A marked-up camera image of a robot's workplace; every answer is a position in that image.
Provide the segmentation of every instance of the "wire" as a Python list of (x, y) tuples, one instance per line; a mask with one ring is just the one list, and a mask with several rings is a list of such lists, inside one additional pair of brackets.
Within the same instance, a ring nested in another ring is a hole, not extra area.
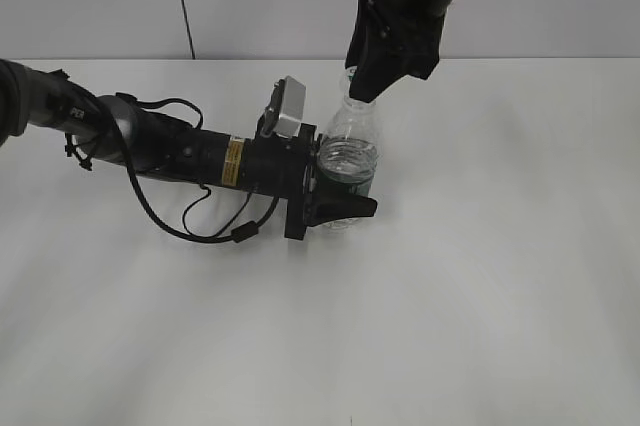
[(200, 117), (200, 119), (198, 120), (198, 124), (194, 126), (195, 129), (202, 129), (202, 125), (204, 124), (204, 115), (202, 114), (202, 110), (198, 108), (195, 104), (193, 104), (191, 101), (187, 101), (186, 99), (168, 98), (168, 99), (163, 99), (162, 101), (155, 101), (151, 103), (138, 101), (136, 99), (135, 104), (141, 107), (142, 109), (149, 109), (149, 110), (164, 108), (165, 106), (168, 106), (170, 104), (182, 104), (183, 106), (186, 106), (190, 110), (196, 112)]
[[(78, 94), (80, 94), (81, 96), (83, 96), (85, 99), (87, 99), (88, 101), (90, 101), (96, 108), (98, 108), (98, 110), (105, 116), (105, 118), (107, 119), (110, 129), (113, 131), (113, 135), (115, 137), (115, 140), (120, 148), (120, 151), (122, 153), (122, 160), (124, 162), (124, 166), (127, 170), (127, 175), (129, 176), (129, 182), (131, 183), (131, 187), (133, 188), (133, 191), (136, 195), (136, 197), (138, 198), (138, 201), (140, 202), (140, 205), (142, 206), (142, 209), (144, 209), (145, 213), (147, 213), (147, 216), (149, 216), (149, 218), (156, 224), (156, 226), (158, 226), (160, 229), (162, 229), (163, 231), (165, 231), (168, 234), (171, 234), (172, 236), (175, 236), (176, 238), (180, 238), (183, 239), (185, 241), (190, 241), (193, 243), (200, 243), (200, 244), (222, 244), (222, 243), (228, 243), (231, 241), (241, 241), (243, 238), (237, 238), (236, 236), (234, 236), (234, 232), (232, 231), (232, 233), (230, 235), (227, 236), (218, 236), (218, 235), (213, 235), (213, 236), (198, 236), (192, 233), (183, 233), (182, 231), (179, 231), (175, 228), (172, 228), (171, 226), (169, 226), (167, 223), (165, 223), (162, 219), (160, 219), (160, 217), (155, 213), (155, 211), (153, 210), (153, 208), (151, 207), (151, 205), (149, 204), (149, 201), (147, 200), (146, 196), (144, 195), (144, 192), (142, 191), (142, 187), (140, 186), (140, 182), (138, 181), (138, 177), (136, 176), (136, 171), (135, 168), (133, 166), (133, 159), (131, 157), (131, 152), (129, 151), (129, 147), (127, 146), (127, 143), (124, 139), (124, 137), (122, 136), (122, 132), (120, 131), (120, 128), (118, 127), (118, 123), (116, 122), (116, 119), (114, 118), (114, 116), (111, 114), (111, 111), (109, 110), (109, 108), (102, 103), (102, 101), (100, 101), (100, 99), (96, 98), (91, 92), (87, 91), (86, 89), (84, 89), (82, 86), (79, 86), (75, 83), (72, 83), (69, 81), (69, 84), (71, 85), (71, 87), (73, 89), (76, 90), (76, 92)], [(274, 196), (272, 202), (271, 202), (271, 206), (269, 207), (269, 209), (267, 210), (267, 212), (264, 214), (264, 216), (256, 223), (256, 228), (259, 228), (261, 226), (263, 226), (273, 215), (273, 213), (275, 212), (276, 206), (278, 205), (279, 202), (279, 194), (277, 194), (276, 196)]]

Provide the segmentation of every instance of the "black cable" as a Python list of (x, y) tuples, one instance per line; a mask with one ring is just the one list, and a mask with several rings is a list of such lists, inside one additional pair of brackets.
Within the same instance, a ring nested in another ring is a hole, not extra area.
[[(172, 236), (175, 236), (176, 238), (180, 238), (185, 241), (191, 241), (194, 243), (221, 244), (221, 243), (228, 243), (231, 241), (236, 241), (236, 242), (242, 241), (243, 238), (240, 237), (240, 232), (238, 233), (237, 236), (234, 236), (233, 234), (237, 230), (234, 230), (232, 231), (232, 234), (228, 236), (223, 236), (223, 237), (217, 237), (216, 235), (198, 236), (195, 234), (183, 233), (182, 231), (178, 231), (177, 229), (172, 228), (167, 223), (165, 223), (162, 219), (160, 219), (160, 217), (155, 213), (155, 211), (149, 204), (147, 198), (144, 195), (144, 192), (142, 191), (142, 187), (140, 186), (140, 182), (138, 181), (138, 177), (136, 176), (136, 171), (133, 166), (133, 159), (131, 157), (131, 152), (129, 151), (129, 147), (127, 146), (127, 143), (124, 140), (124, 137), (122, 136), (122, 132), (118, 127), (118, 123), (116, 122), (116, 119), (111, 114), (111, 111), (109, 110), (109, 108), (104, 103), (102, 103), (100, 99), (96, 98), (93, 95), (93, 93), (87, 91), (82, 86), (79, 86), (70, 81), (69, 81), (69, 84), (73, 89), (76, 90), (76, 92), (78, 92), (78, 94), (80, 94), (85, 99), (90, 101), (96, 108), (98, 108), (98, 110), (103, 114), (103, 116), (105, 116), (106, 120), (109, 123), (110, 129), (113, 131), (113, 135), (122, 153), (122, 160), (127, 170), (127, 175), (129, 176), (129, 182), (131, 183), (131, 187), (133, 188), (133, 191), (136, 197), (138, 198), (138, 201), (140, 202), (142, 209), (144, 209), (144, 211), (147, 213), (147, 216), (149, 216), (149, 218), (156, 224), (156, 226), (158, 226), (160, 229), (162, 229), (166, 233), (171, 234)], [(271, 202), (271, 206), (269, 207), (267, 212), (257, 223), (255, 223), (256, 229), (259, 228), (260, 226), (263, 226), (271, 218), (271, 216), (273, 215), (276, 209), (276, 206), (278, 205), (278, 202), (279, 202), (279, 197), (278, 195), (276, 195), (273, 201)]]
[(136, 99), (135, 104), (141, 107), (142, 109), (149, 109), (149, 110), (164, 108), (165, 106), (168, 106), (170, 104), (182, 104), (183, 106), (186, 106), (190, 110), (196, 112), (200, 117), (200, 119), (198, 120), (198, 124), (194, 126), (195, 129), (202, 129), (202, 125), (204, 124), (204, 115), (202, 114), (202, 110), (198, 108), (195, 104), (193, 104), (191, 101), (187, 101), (186, 99), (167, 98), (167, 99), (163, 99), (162, 101), (155, 101), (155, 102), (138, 101)]
[(200, 189), (202, 189), (203, 191), (206, 191), (204, 196), (202, 196), (200, 199), (196, 199), (193, 203), (191, 203), (189, 206), (187, 206), (187, 209), (185, 209), (184, 212), (182, 213), (182, 227), (189, 234), (193, 234), (193, 232), (191, 232), (191, 230), (187, 226), (187, 215), (189, 214), (189, 212), (193, 208), (195, 208), (201, 202), (206, 201), (207, 199), (209, 199), (211, 197), (211, 195), (213, 194), (211, 192), (211, 188), (209, 188), (208, 186), (205, 186), (204, 184), (200, 184), (199, 186), (200, 186)]

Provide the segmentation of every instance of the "cable connector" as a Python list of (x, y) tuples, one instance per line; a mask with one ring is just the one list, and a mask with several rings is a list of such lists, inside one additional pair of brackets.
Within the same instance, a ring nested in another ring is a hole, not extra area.
[(253, 238), (260, 233), (260, 227), (255, 221), (249, 221), (248, 223), (238, 226), (231, 231), (231, 238), (234, 243), (241, 243), (247, 239)]

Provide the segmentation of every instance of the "clear plastic bottle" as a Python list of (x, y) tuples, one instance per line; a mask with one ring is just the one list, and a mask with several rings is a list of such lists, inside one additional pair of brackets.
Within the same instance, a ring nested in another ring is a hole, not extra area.
[[(347, 70), (345, 76), (353, 77)], [(360, 196), (368, 196), (379, 156), (380, 122), (376, 102), (363, 103), (348, 95), (348, 83), (341, 81), (345, 92), (342, 107), (327, 126), (318, 153), (318, 181)], [(345, 229), (358, 219), (328, 223), (331, 229)]]

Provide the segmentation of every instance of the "white wall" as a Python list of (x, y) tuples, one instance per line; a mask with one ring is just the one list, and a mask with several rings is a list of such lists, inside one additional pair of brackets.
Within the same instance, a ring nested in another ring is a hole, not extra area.
[[(356, 0), (186, 0), (200, 58), (343, 57)], [(639, 56), (640, 0), (456, 0), (447, 57)], [(187, 57), (179, 0), (0, 0), (0, 56)]]
[(179, 0), (0, 0), (0, 57), (186, 58)]

